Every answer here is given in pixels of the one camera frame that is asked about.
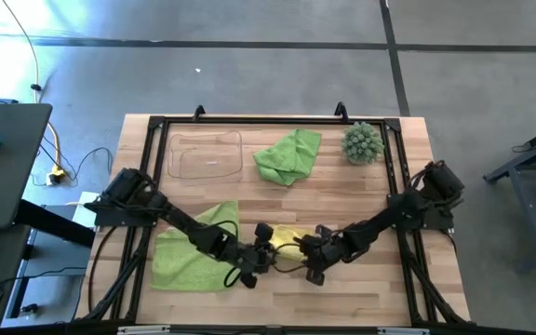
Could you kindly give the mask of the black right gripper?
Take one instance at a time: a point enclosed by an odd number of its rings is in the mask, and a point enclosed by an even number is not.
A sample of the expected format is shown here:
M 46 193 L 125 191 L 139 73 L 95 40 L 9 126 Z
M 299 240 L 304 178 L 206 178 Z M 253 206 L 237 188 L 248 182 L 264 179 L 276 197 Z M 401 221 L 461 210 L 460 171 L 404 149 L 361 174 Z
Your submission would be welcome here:
M 305 256 L 304 264 L 308 268 L 307 281 L 319 287 L 324 285 L 325 274 L 330 266 L 342 261 L 345 246 L 341 234 L 332 234 L 325 225 L 315 227 L 317 235 L 304 235 L 300 240 L 300 252 Z

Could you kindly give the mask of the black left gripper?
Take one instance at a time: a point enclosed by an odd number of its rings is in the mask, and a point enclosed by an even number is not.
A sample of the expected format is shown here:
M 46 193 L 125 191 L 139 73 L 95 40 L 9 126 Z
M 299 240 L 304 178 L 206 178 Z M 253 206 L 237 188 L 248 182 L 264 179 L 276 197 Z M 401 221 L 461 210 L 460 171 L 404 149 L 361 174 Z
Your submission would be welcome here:
M 240 282 L 246 288 L 255 288 L 258 278 L 254 274 L 264 274 L 275 264 L 275 248 L 270 244 L 274 229 L 266 222 L 256 225 L 255 244 L 239 243 L 237 246 L 234 266 L 243 274 L 239 276 Z

